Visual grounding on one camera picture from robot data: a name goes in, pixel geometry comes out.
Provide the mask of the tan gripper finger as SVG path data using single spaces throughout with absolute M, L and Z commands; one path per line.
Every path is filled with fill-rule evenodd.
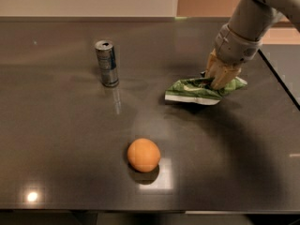
M 207 60 L 205 77 L 211 79 L 214 90 L 222 89 L 241 72 L 241 64 L 226 64 L 217 57 L 216 50 L 210 52 Z

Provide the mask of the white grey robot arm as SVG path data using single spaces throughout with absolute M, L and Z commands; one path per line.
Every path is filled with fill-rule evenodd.
M 222 89 L 241 72 L 262 46 L 265 33 L 285 16 L 300 31 L 300 0 L 240 0 L 229 21 L 219 30 L 205 77 Z

